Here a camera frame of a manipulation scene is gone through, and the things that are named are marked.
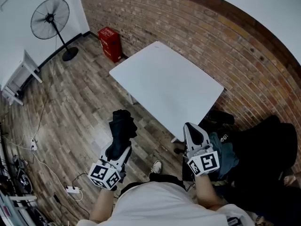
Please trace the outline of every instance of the standing fan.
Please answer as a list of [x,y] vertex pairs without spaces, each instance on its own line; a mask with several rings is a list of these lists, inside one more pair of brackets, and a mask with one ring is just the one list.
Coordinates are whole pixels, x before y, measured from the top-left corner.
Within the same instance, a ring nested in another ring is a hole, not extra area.
[[65,0],[46,0],[34,11],[30,24],[32,33],[39,39],[47,40],[58,34],[66,48],[63,61],[73,59],[79,51],[76,47],[67,48],[60,35],[60,31],[65,27],[68,18],[69,6]]

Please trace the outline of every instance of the white table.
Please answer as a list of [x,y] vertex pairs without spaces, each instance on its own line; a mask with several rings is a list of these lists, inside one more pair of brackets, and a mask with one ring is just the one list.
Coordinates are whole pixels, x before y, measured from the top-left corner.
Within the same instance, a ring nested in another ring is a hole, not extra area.
[[199,67],[158,41],[110,75],[180,141],[184,124],[199,124],[223,91]]
[[6,61],[7,65],[4,71],[1,71],[3,75],[3,79],[1,81],[1,91],[8,95],[10,98],[18,102],[20,105],[23,105],[23,102],[15,97],[16,91],[13,91],[9,84],[14,80],[19,70],[24,66],[40,83],[43,81],[39,76],[34,72],[37,70],[40,72],[38,66],[33,61],[33,59],[28,55],[25,50],[16,49],[14,56],[9,58]]

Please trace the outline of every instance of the fan stand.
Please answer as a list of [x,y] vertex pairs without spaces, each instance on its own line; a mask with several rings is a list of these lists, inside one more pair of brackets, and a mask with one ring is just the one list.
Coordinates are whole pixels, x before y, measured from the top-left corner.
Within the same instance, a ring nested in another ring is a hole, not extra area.
[[63,46],[65,47],[66,51],[63,54],[63,61],[69,61],[72,60],[78,53],[79,49],[77,47],[72,47],[72,48],[68,48],[67,45],[65,44],[63,38],[60,35],[60,32],[58,31],[56,24],[54,22],[54,15],[53,14],[48,14],[46,17],[46,21],[50,24],[53,25],[53,27],[55,28],[55,31],[57,32],[57,35],[60,37]]

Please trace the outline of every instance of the red box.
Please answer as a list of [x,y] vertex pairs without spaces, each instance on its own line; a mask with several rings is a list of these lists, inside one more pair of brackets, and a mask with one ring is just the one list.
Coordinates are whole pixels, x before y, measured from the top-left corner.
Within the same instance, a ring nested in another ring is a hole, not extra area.
[[114,63],[118,62],[122,56],[119,34],[105,27],[98,32],[104,54]]

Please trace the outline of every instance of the white shirt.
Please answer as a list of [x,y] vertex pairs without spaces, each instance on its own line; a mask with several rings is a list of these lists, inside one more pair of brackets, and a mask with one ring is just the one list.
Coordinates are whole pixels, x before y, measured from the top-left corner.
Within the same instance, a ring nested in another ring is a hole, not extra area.
[[[149,182],[126,191],[112,216],[100,226],[228,226],[237,217],[243,226],[254,226],[245,211],[228,204],[217,211],[195,204],[186,191],[172,183]],[[81,220],[77,226],[96,226]]]

